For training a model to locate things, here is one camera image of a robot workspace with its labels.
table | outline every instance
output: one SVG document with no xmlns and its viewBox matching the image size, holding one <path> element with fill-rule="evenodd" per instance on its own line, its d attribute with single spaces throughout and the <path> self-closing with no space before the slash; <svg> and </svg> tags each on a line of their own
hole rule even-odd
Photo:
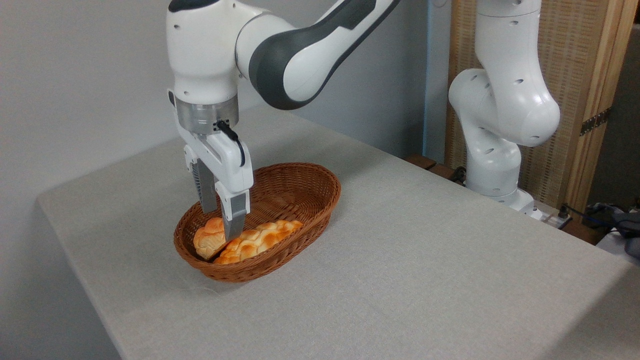
<svg viewBox="0 0 640 360">
<path fill-rule="evenodd" d="M 123 359 L 640 354 L 640 268 L 291 113 L 241 119 L 254 168 L 342 183 L 324 234 L 260 279 L 212 281 L 173 248 L 196 202 L 179 139 L 38 198 Z"/>
</svg>

wicker basket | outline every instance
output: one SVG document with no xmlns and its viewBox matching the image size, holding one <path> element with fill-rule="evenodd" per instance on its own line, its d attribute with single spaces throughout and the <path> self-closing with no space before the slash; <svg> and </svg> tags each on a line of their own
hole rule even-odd
<svg viewBox="0 0 640 360">
<path fill-rule="evenodd" d="M 210 218 L 221 217 L 220 200 L 218 210 L 208 214 L 202 213 L 197 202 L 175 228 L 173 243 L 183 259 L 211 279 L 250 281 L 281 267 L 322 234 L 340 197 L 337 177 L 316 164 L 271 165 L 256 170 L 254 178 L 255 184 L 250 192 L 251 213 L 246 217 L 244 229 L 276 220 L 299 220 L 304 225 L 271 249 L 252 258 L 228 265 L 212 264 L 197 255 L 193 235 Z"/>
</svg>

bread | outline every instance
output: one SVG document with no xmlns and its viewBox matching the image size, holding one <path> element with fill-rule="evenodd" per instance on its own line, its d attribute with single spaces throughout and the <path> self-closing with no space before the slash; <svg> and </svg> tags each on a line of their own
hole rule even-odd
<svg viewBox="0 0 640 360">
<path fill-rule="evenodd" d="M 225 224 L 222 218 L 207 221 L 193 236 L 193 247 L 205 260 L 210 260 L 225 244 Z"/>
<path fill-rule="evenodd" d="M 302 223 L 297 220 L 278 220 L 275 223 L 258 225 L 255 230 L 245 230 L 239 238 L 233 239 L 227 245 L 213 263 L 226 265 L 256 256 L 281 242 L 300 227 Z"/>
</svg>

black cable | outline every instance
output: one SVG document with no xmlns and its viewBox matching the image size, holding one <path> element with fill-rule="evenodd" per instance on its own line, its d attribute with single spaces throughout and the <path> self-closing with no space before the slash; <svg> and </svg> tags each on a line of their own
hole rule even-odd
<svg viewBox="0 0 640 360">
<path fill-rule="evenodd" d="M 628 231 L 628 232 L 634 233 L 634 234 L 637 233 L 637 229 L 631 229 L 629 227 L 624 227 L 624 226 L 620 226 L 619 225 L 619 223 L 624 222 L 624 221 L 629 221 L 629 222 L 634 222 L 635 223 L 636 221 L 634 221 L 634 220 L 623 220 L 623 221 L 619 221 L 619 222 L 617 222 L 615 224 L 611 224 L 611 223 L 608 223 L 608 222 L 604 222 L 604 221 L 598 220 L 596 218 L 592 218 L 591 216 L 589 216 L 589 215 L 587 215 L 585 213 L 582 213 L 580 211 L 577 211 L 576 209 L 572 208 L 571 206 L 569 206 L 567 204 L 563 204 L 563 206 L 566 206 L 567 209 L 571 210 L 572 212 L 582 216 L 583 218 L 585 218 L 585 219 L 587 219 L 587 220 L 589 220 L 591 222 L 594 222 L 596 224 L 602 224 L 604 227 L 615 227 L 618 230 L 624 230 L 624 231 Z"/>
<path fill-rule="evenodd" d="M 224 120 L 219 120 L 216 125 L 218 126 L 218 128 L 220 129 L 220 131 L 222 131 L 225 135 L 227 135 L 231 141 L 236 142 L 236 144 L 238 144 L 238 147 L 240 148 L 240 156 L 242 157 L 242 161 L 240 162 L 240 167 L 243 167 L 245 162 L 246 162 L 246 156 L 244 155 L 244 149 L 242 147 L 242 144 L 240 143 L 240 138 L 238 137 L 238 134 L 231 130 L 231 127 L 224 122 Z"/>
</svg>

black plastic part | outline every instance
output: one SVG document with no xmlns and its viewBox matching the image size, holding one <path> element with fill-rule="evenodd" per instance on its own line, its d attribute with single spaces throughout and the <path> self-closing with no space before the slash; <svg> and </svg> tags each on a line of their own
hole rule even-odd
<svg viewBox="0 0 640 360">
<path fill-rule="evenodd" d="M 173 105 L 173 107 L 175 107 L 175 95 L 173 94 L 173 92 L 171 90 L 168 91 L 167 96 L 169 97 L 169 101 L 171 102 L 171 105 Z"/>
<path fill-rule="evenodd" d="M 560 207 L 560 211 L 558 212 L 558 217 L 561 219 L 566 219 L 569 217 L 569 210 L 566 208 L 566 205 L 562 205 Z"/>
<path fill-rule="evenodd" d="M 387 17 L 400 0 L 395 0 L 333 64 L 331 71 L 314 96 L 305 101 L 289 98 L 284 88 L 284 72 L 291 59 L 304 48 L 315 44 L 333 33 L 338 27 L 354 29 L 376 7 L 376 0 L 345 0 L 318 23 L 304 29 L 295 29 L 275 34 L 263 41 L 249 62 L 249 79 L 262 98 L 274 108 L 294 110 L 310 103 L 322 91 L 335 69 L 371 34 Z"/>
<path fill-rule="evenodd" d="M 172 0 L 169 4 L 169 11 L 175 13 L 181 10 L 204 8 L 218 1 L 220 0 Z"/>
</svg>

